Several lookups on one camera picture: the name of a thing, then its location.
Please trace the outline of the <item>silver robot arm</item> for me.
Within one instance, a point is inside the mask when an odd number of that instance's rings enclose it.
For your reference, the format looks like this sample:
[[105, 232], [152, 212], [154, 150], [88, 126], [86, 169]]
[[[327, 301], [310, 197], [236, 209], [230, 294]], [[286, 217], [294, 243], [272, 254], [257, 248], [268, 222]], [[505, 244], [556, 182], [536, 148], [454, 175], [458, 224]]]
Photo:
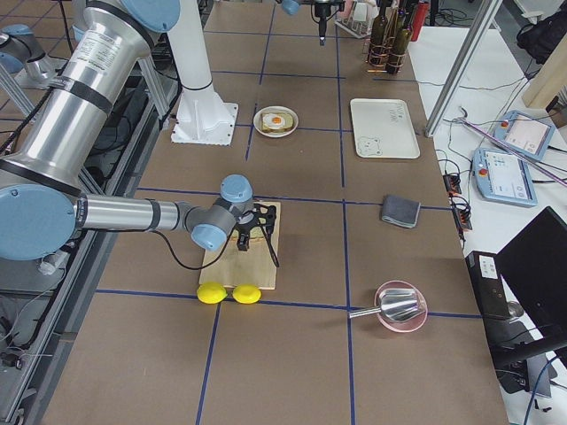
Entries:
[[194, 1], [89, 1], [87, 24], [73, 56], [53, 83], [40, 119], [20, 149], [1, 160], [1, 255], [39, 259], [80, 228], [108, 231], [185, 230], [215, 251], [235, 230], [262, 224], [252, 187], [226, 177], [207, 208], [184, 202], [84, 193], [79, 173], [129, 77], [167, 35], [182, 85], [173, 139], [231, 140], [237, 106], [215, 92], [198, 5]]
[[324, 46], [327, 23], [339, 12], [345, 10], [346, 2], [341, 0], [282, 0], [277, 1], [277, 3], [290, 16], [297, 14], [302, 5], [308, 5], [312, 21], [318, 26], [319, 43]]

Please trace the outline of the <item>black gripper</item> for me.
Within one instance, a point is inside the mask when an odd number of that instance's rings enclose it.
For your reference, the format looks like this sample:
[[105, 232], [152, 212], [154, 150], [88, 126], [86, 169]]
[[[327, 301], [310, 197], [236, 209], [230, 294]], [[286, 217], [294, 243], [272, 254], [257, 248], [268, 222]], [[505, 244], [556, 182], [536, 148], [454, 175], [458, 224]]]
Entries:
[[318, 22], [318, 36], [321, 45], [326, 41], [327, 20], [345, 9], [342, 0], [313, 0], [310, 2], [315, 21]]
[[254, 228], [259, 228], [260, 233], [264, 230], [267, 235], [272, 235], [276, 229], [276, 217], [276, 205], [254, 202], [252, 209], [236, 224], [235, 230], [239, 232], [237, 248], [240, 251], [249, 250], [250, 235], [254, 234]]

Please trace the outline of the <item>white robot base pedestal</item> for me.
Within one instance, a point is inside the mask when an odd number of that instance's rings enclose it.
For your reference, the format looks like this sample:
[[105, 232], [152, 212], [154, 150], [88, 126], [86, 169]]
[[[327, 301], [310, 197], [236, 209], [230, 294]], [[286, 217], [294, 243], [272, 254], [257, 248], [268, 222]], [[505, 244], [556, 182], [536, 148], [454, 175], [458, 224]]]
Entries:
[[182, 86], [171, 140], [230, 145], [238, 105], [223, 102], [215, 91], [196, 1], [180, 2], [179, 19], [167, 36]]

